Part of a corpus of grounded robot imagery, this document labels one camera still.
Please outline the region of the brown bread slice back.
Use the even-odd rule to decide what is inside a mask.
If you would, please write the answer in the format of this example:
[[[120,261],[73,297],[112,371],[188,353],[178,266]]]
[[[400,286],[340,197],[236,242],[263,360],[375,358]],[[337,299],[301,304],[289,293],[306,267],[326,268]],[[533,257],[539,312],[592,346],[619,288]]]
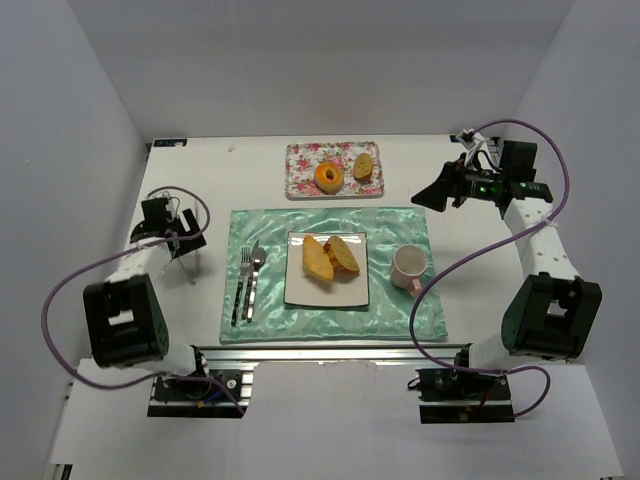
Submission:
[[[359,264],[347,243],[338,236],[330,236],[323,250],[334,269],[341,273],[356,275],[360,273]]]

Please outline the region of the yellow toast bread slice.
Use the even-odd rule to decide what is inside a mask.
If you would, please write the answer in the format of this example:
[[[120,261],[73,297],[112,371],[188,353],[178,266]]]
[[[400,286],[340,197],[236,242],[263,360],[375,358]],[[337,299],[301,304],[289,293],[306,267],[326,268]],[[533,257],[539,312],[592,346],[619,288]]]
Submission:
[[[334,267],[323,245],[308,234],[303,239],[303,270],[307,275],[324,283],[334,280]]]

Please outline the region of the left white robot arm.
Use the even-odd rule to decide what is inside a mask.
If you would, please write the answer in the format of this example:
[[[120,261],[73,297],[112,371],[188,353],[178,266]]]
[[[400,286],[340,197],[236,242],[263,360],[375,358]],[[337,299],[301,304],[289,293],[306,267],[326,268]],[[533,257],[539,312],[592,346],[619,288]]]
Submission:
[[[83,292],[92,355],[102,368],[203,373],[202,355],[172,341],[154,289],[166,266],[206,245],[190,209],[178,212],[169,197],[142,202],[143,220],[130,236],[133,251],[104,282]]]

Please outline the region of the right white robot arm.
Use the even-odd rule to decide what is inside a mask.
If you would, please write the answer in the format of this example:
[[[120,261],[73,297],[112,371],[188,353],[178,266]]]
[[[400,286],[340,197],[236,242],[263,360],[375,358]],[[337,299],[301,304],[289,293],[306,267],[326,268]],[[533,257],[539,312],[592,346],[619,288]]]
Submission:
[[[484,375],[512,371],[531,359],[578,358],[602,301],[595,282],[584,280],[569,260],[552,216],[549,187],[535,180],[537,146],[503,144],[497,166],[481,168],[480,145],[473,142],[457,160],[444,164],[437,179],[415,194],[416,205],[442,212],[468,199],[493,203],[512,234],[523,284],[490,338],[465,346],[456,370]]]

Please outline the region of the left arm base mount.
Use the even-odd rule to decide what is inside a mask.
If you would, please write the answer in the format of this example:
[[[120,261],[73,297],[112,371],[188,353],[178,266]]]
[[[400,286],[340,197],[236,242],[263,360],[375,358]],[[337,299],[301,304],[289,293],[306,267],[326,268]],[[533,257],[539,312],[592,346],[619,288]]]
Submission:
[[[155,380],[147,407],[150,418],[241,419],[248,408],[253,385],[251,364],[214,361],[209,375],[216,382],[184,381],[174,377]]]

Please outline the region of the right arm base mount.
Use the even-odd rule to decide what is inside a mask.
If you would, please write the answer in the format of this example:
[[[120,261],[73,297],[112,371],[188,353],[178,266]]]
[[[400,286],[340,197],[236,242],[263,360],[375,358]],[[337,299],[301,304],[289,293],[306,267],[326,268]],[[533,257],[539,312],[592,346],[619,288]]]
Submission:
[[[419,398],[422,424],[490,424],[515,421],[505,377],[419,369],[407,383]]]

